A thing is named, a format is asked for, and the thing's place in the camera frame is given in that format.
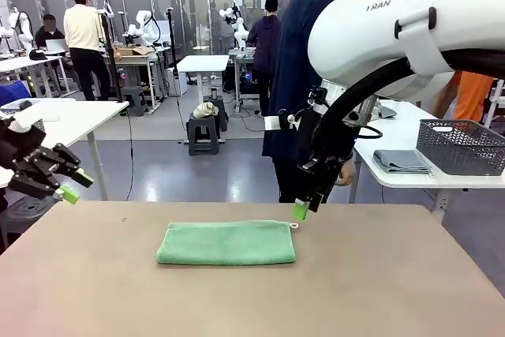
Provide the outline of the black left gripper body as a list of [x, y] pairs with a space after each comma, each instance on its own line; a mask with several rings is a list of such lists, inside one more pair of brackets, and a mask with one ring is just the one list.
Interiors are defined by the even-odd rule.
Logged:
[[45, 146], [46, 137], [36, 124], [1, 116], [1, 185], [59, 185], [59, 143]]

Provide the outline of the person's left hand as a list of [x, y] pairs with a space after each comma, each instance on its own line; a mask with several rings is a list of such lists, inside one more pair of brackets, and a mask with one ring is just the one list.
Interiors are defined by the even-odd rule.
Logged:
[[356, 173], [355, 163], [352, 160], [345, 162], [342, 165], [342, 169], [340, 170], [335, 185], [340, 187], [350, 185], [353, 182], [355, 173]]

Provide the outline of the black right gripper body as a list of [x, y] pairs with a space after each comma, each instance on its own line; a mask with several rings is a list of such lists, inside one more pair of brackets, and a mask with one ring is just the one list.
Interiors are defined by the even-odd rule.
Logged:
[[350, 126], [343, 121], [323, 123], [324, 116], [306, 110], [297, 131], [295, 173], [297, 188], [330, 192], [342, 165], [350, 161]]

